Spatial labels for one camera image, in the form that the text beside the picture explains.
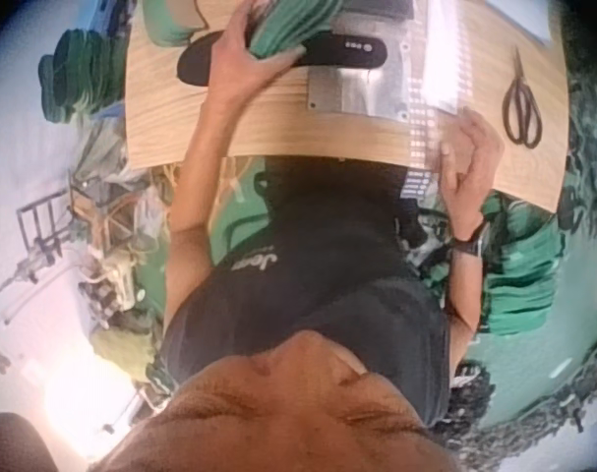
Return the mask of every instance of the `black pad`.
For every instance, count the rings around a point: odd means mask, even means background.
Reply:
[[[207,87],[212,46],[223,31],[216,31],[194,41],[180,56],[178,79],[185,84]],[[348,69],[377,69],[388,59],[388,49],[375,37],[320,32],[303,43],[305,55],[294,67],[333,66]]]

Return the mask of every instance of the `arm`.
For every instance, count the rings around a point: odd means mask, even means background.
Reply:
[[[239,6],[212,49],[207,100],[189,144],[171,207],[165,330],[180,305],[212,269],[209,217],[221,160],[228,154],[243,110],[304,53],[300,47],[262,61],[251,56],[246,49],[245,31],[252,4],[252,0],[246,0]]]
[[[455,171],[455,156],[449,145],[441,149],[441,193],[447,206],[451,233],[455,239],[469,241],[484,221],[482,204],[493,188],[504,153],[504,143],[479,114],[465,109],[458,129],[473,143],[470,167],[463,176]],[[446,311],[450,329],[450,372],[455,374],[475,336],[482,311],[482,260],[453,251],[451,256]]]

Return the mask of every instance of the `wristwatch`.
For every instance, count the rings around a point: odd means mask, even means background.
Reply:
[[[470,254],[471,256],[481,258],[490,228],[491,224],[488,221],[484,221],[479,228],[475,230],[470,240],[460,241],[453,238],[451,247],[460,253]]]

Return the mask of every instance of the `eye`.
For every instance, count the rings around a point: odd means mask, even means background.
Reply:
[[[239,396],[226,393],[198,395],[198,401],[191,405],[187,416],[196,420],[217,417],[250,419],[259,416],[259,412]]]
[[[356,413],[345,418],[345,423],[385,434],[416,433],[423,434],[424,429],[408,417],[385,411],[369,411]]]

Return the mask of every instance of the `hand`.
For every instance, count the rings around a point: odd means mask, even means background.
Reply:
[[[246,29],[254,0],[245,0],[235,11],[226,31],[212,47],[210,108],[239,113],[261,90],[287,71],[305,53],[303,46],[264,60],[246,48]]]
[[[457,175],[453,148],[443,143],[440,189],[453,237],[469,241],[484,221],[482,205],[493,189],[504,155],[504,142],[482,115],[468,108],[464,108],[459,116],[457,126],[458,133],[463,133],[473,142],[473,157],[466,174]]]

